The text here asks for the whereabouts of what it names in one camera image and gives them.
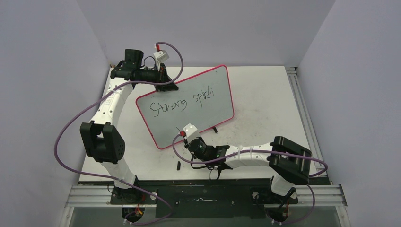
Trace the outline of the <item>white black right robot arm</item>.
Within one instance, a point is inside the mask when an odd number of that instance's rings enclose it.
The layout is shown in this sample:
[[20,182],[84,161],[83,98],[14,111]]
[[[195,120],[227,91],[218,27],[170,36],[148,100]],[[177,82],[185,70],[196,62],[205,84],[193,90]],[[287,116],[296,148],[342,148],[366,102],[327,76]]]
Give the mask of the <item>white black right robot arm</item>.
[[310,160],[289,157],[288,154],[311,157],[311,151],[282,136],[276,136],[271,143],[254,147],[214,147],[206,145],[203,138],[198,137],[190,142],[184,140],[184,147],[193,158],[203,162],[224,157],[206,164],[218,171],[245,166],[270,167],[276,172],[267,190],[268,198],[272,202],[282,201],[294,185],[309,184]]

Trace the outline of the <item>pink framed whiteboard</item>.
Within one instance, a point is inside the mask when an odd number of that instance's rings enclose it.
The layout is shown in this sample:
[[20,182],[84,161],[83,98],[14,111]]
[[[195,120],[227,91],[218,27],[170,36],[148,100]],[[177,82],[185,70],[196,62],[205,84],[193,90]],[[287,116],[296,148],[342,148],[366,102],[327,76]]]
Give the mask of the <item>pink framed whiteboard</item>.
[[211,129],[235,115],[228,69],[220,65],[176,83],[178,91],[150,92],[136,105],[158,149],[172,145],[187,124],[199,132]]

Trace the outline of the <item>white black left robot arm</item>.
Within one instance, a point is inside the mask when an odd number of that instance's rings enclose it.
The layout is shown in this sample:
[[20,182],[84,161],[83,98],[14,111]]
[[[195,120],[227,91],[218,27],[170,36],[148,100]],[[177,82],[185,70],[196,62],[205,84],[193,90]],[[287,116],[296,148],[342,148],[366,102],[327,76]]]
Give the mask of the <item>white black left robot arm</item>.
[[141,190],[133,186],[137,183],[137,177],[123,158],[125,141],[117,130],[117,123],[128,96],[135,88],[133,82],[154,83],[155,90],[161,92],[178,90],[166,71],[164,61],[169,56],[165,50],[158,49],[153,54],[153,68],[142,65],[143,56],[142,51],[125,50],[124,60],[110,71],[107,89],[109,96],[101,101],[90,122],[80,126],[87,155],[100,163],[110,176],[115,177],[115,187],[123,189],[122,197],[130,204],[140,200]]

